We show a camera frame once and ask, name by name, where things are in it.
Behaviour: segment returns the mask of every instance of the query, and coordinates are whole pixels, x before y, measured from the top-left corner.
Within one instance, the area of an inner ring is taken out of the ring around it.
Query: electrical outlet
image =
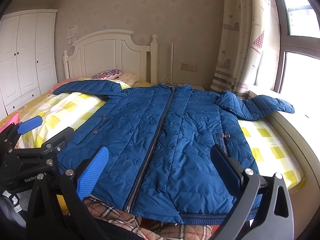
[[[190,64],[188,70],[192,72],[196,72],[197,64]]]
[[[186,63],[181,63],[181,70],[185,70],[185,71],[188,71],[188,68],[189,68],[189,65],[186,64]]]

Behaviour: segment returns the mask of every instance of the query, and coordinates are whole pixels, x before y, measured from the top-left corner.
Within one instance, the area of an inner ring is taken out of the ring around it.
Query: white headboard
[[[138,77],[139,82],[157,84],[158,41],[152,35],[150,46],[138,46],[133,43],[128,30],[103,30],[90,33],[73,43],[75,51],[68,56],[64,51],[66,78],[90,78],[102,71],[120,69]],[[147,71],[147,52],[151,54],[150,71]]]

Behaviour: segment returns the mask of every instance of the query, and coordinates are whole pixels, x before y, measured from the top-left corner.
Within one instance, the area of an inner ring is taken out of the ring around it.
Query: blue jacket
[[[275,110],[294,113],[280,99],[241,101],[229,91],[219,95],[191,86],[121,90],[111,81],[88,80],[65,84],[54,94],[71,92],[108,101],[76,130],[59,161],[75,169],[106,146],[109,161],[92,194],[120,210],[179,224],[221,224],[235,202],[210,160],[212,145],[258,172],[237,118],[257,120]]]

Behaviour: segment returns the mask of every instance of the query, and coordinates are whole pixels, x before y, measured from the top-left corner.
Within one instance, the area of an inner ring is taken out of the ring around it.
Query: window pane
[[[308,0],[284,0],[290,21],[290,35],[320,38],[319,23]]]
[[[318,120],[320,60],[287,52],[281,95],[309,118]]]

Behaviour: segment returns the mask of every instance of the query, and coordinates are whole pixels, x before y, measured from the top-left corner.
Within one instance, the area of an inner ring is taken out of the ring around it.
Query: white wardrobe
[[[0,118],[4,118],[3,106],[10,114],[57,83],[53,46],[56,12],[28,10],[2,17]]]

